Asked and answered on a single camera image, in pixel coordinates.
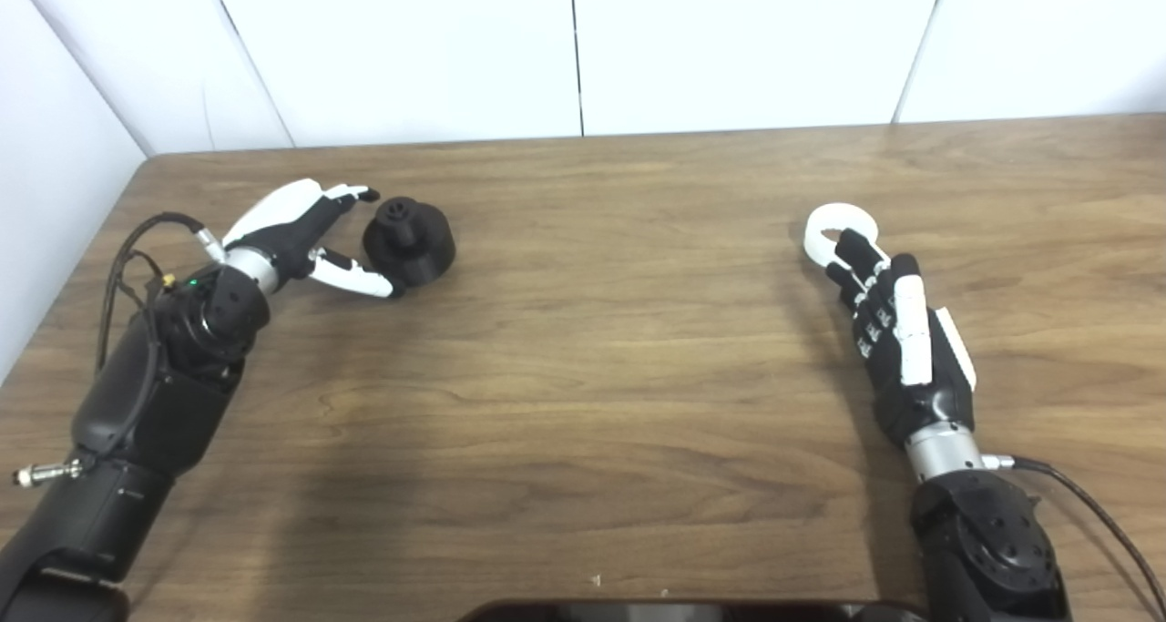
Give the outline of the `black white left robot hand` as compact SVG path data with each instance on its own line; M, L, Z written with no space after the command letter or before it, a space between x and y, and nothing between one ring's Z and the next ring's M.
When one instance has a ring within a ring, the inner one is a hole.
M366 298L403 298L403 284L323 245L324 236L354 204L379 198L366 186L325 188L316 179L296 179L237 219L222 242L222 265L250 278L265 295L288 281L310 279Z

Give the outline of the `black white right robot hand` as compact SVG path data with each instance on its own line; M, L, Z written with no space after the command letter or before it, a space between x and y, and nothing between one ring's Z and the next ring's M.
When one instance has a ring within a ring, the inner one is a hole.
M975 429L970 373L948 322L929 303L916 257L886 257L858 230L845 229L824 272L850 314L883 435L902 446L937 422Z

